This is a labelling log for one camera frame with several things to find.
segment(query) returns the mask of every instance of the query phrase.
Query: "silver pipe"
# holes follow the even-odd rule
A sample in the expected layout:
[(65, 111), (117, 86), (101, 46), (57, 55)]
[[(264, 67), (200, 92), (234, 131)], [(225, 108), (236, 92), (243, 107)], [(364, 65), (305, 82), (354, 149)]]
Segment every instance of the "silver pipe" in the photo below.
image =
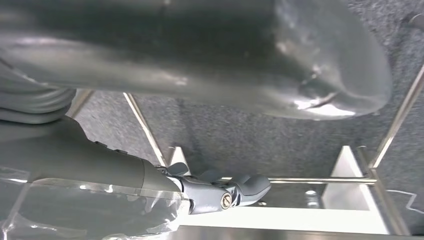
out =
[(159, 161), (160, 165), (168, 167), (167, 161), (165, 161), (164, 155), (162, 154), (162, 151), (159, 148), (159, 145), (156, 142), (156, 139), (153, 136), (152, 131), (150, 130), (149, 125), (147, 124), (142, 114), (142, 111), (140, 110), (133, 95), (131, 93), (125, 93), (125, 92), (123, 93), (123, 95), (126, 101), (128, 102), (129, 106), (131, 107), (131, 110), (134, 113), (135, 117), (137, 118), (138, 122), (140, 123), (141, 128), (146, 134), (147, 140), (150, 143), (151, 147), (153, 148), (154, 154), (156, 155), (156, 158)]
[[(269, 177), (272, 184), (368, 184), (376, 183), (369, 177)], [(229, 181), (231, 177), (222, 177), (222, 181)]]
[(357, 148), (357, 150), (358, 150), (359, 160), (363, 164), (363, 166), (366, 168), (368, 176), (376, 180), (374, 184), (375, 194), (377, 195), (381, 203), (380, 204), (381, 208), (383, 209), (383, 212), (387, 216), (387, 220), (391, 226), (391, 229), (389, 230), (393, 230), (393, 233), (395, 235), (410, 236), (411, 233), (409, 231), (409, 228), (407, 227), (406, 223), (404, 222), (404, 219), (402, 218), (401, 214), (396, 208), (395, 203), (393, 202), (392, 198), (389, 196), (382, 181), (377, 175), (376, 169), (375, 168), (370, 169), (367, 167), (367, 160), (369, 158), (368, 158), (368, 154), (365, 147), (360, 146)]
[(380, 145), (378, 146), (375, 158), (369, 163), (369, 168), (375, 169), (382, 162), (382, 159), (384, 155), (386, 154), (387, 150), (389, 149), (389, 146), (392, 143), (393, 138), (395, 137), (396, 133), (398, 132), (399, 128), (401, 127), (402, 123), (407, 117), (409, 111), (411, 110), (412, 106), (417, 100), (417, 97), (419, 96), (421, 89), (423, 89), (423, 86), (424, 86), (424, 65), (421, 67), (421, 70), (419, 71), (412, 86), (410, 87), (405, 99), (402, 102), (402, 105), (397, 111), (396, 116), (394, 117), (394, 120), (389, 130), (387, 131), (387, 134), (385, 135)]
[(80, 92), (77, 94), (77, 96), (73, 100), (72, 105), (70, 106), (66, 115), (74, 119), (80, 113), (81, 109), (84, 107), (86, 102), (93, 95), (93, 92), (94, 91), (90, 89), (80, 90)]

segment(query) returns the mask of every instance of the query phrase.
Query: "gray carpet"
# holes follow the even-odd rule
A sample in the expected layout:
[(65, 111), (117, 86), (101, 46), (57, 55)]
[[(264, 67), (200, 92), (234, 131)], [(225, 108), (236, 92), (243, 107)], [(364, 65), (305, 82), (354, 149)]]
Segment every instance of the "gray carpet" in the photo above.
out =
[[(157, 96), (137, 95), (160, 147), (183, 147), (190, 167), (225, 175), (327, 177), (343, 145), (375, 150), (411, 82), (424, 63), (424, 33), (403, 18), (424, 12), (423, 0), (344, 0), (384, 47), (394, 81), (390, 103), (379, 112), (340, 121), (275, 118), (238, 109)], [(406, 119), (379, 169), (388, 189), (418, 193), (414, 208), (424, 211), (424, 96)], [(155, 162), (143, 131), (121, 93), (96, 92), (76, 118), (91, 140)], [(275, 187), (273, 206), (304, 207), (293, 187)], [(424, 232), (424, 215), (408, 210), (409, 196), (390, 193), (414, 233)]]

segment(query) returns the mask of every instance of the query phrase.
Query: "screw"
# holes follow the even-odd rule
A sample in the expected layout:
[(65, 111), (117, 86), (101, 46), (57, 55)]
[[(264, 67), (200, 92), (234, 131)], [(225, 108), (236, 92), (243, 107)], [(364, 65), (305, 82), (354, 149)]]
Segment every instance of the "screw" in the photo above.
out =
[(231, 195), (228, 192), (224, 193), (221, 198), (222, 209), (228, 209), (231, 206), (232, 201)]
[(267, 202), (266, 202), (266, 201), (262, 201), (262, 200), (260, 200), (260, 201), (258, 201), (258, 202), (257, 202), (257, 204), (258, 204), (259, 206), (266, 206), (266, 205), (267, 205)]
[(309, 190), (305, 192), (306, 204), (310, 209), (319, 209), (320, 201), (318, 200), (318, 194), (314, 190)]

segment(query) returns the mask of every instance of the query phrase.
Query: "plastic sheet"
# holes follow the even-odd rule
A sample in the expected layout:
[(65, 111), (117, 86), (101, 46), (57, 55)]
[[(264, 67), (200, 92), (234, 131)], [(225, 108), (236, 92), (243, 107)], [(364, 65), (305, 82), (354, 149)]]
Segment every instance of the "plastic sheet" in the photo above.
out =
[(0, 167), (4, 240), (137, 240), (176, 231), (190, 202), (181, 192), (46, 178)]

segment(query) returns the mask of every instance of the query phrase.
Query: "cable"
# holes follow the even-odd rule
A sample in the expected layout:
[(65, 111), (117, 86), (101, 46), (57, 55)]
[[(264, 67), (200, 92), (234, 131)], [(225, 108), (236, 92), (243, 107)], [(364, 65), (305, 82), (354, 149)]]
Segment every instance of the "cable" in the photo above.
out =
[(0, 78), (0, 120), (45, 124), (63, 117), (75, 89), (48, 88), (19, 78)]
[(414, 212), (417, 212), (419, 214), (424, 214), (424, 211), (421, 211), (419, 209), (416, 208), (412, 208), (412, 204), (415, 201), (415, 198), (417, 198), (417, 194), (416, 193), (412, 193), (412, 192), (407, 192), (407, 191), (399, 191), (399, 190), (392, 190), (392, 189), (388, 189), (387, 192), (392, 192), (392, 193), (399, 193), (399, 194), (405, 194), (405, 195), (409, 195), (411, 196), (408, 203), (406, 204), (405, 208)]

